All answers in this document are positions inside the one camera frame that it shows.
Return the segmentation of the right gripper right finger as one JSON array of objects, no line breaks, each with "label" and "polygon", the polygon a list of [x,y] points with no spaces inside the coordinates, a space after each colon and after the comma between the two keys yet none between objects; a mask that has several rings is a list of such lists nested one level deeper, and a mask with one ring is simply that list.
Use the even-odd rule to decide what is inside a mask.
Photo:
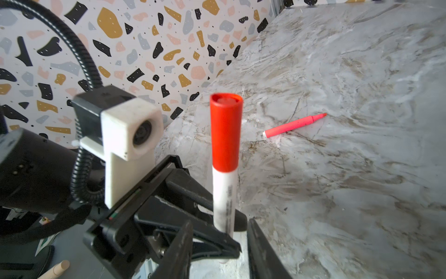
[{"label": "right gripper right finger", "polygon": [[247,224],[251,279],[292,279],[254,219]]}]

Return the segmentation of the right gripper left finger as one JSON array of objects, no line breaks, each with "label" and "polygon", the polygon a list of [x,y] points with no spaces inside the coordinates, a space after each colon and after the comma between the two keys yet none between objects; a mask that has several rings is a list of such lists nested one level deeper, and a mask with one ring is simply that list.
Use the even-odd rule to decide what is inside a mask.
[{"label": "right gripper left finger", "polygon": [[187,220],[177,232],[151,279],[188,279],[192,247],[193,224]]}]

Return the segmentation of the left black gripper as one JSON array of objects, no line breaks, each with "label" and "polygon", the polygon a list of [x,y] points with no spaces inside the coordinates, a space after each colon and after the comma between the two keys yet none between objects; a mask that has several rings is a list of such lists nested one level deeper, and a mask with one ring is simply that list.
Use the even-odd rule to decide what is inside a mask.
[{"label": "left black gripper", "polygon": [[184,197],[213,211],[213,195],[169,155],[84,233],[83,243],[115,279],[130,279],[146,258],[181,248],[192,260],[239,258],[241,245],[188,213],[193,203]]}]

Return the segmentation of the red pink marker pen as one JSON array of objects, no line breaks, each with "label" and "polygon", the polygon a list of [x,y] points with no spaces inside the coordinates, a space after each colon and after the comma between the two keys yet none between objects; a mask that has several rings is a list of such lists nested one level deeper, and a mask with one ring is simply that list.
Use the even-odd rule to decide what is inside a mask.
[{"label": "red pink marker pen", "polygon": [[265,130],[263,132],[263,136],[265,136],[266,138],[270,138],[270,137],[274,137],[274,136],[286,133],[288,131],[296,130],[301,127],[313,124],[317,120],[323,119],[327,115],[328,115],[327,113],[322,113],[319,115],[307,116],[307,117],[292,121],[290,123],[286,123],[286,124],[271,128],[269,130]]}]

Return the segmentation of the red pen cap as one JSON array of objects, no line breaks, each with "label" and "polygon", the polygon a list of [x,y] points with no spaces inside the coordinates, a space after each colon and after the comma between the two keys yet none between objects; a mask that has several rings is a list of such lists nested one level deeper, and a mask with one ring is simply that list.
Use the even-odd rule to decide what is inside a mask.
[{"label": "red pen cap", "polygon": [[213,167],[222,173],[238,168],[243,98],[216,93],[210,97]]}]

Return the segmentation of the thin white red pen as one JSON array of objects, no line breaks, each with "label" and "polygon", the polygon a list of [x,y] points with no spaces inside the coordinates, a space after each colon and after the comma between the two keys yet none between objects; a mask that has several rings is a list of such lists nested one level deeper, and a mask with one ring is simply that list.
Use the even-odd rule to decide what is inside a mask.
[{"label": "thin white red pen", "polygon": [[238,170],[224,173],[213,167],[213,223],[215,228],[233,237]]}]

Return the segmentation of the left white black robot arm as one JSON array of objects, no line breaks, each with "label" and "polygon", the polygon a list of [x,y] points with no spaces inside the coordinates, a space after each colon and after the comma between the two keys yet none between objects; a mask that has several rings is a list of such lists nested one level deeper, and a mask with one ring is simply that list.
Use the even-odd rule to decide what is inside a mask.
[{"label": "left white black robot arm", "polygon": [[217,230],[201,208],[213,208],[213,196],[188,173],[177,156],[154,161],[163,134],[161,111],[149,103],[128,101],[108,110],[80,106],[86,127],[100,136],[84,136],[81,146],[106,163],[95,201],[76,206],[70,191],[77,154],[25,129],[1,137],[1,205],[56,214],[35,230],[1,238],[24,244],[66,230],[97,215],[85,244],[117,279],[128,279],[146,259],[167,260],[174,244],[191,237],[188,261],[236,259],[241,246]]}]

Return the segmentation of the wooden dowel stick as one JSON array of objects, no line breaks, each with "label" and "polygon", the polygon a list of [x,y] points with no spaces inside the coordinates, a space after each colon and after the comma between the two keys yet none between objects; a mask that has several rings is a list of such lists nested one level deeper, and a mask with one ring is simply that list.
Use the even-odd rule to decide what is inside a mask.
[{"label": "wooden dowel stick", "polygon": [[68,260],[63,260],[54,267],[48,269],[44,274],[40,275],[38,279],[58,279],[68,268],[70,267],[70,262]]}]

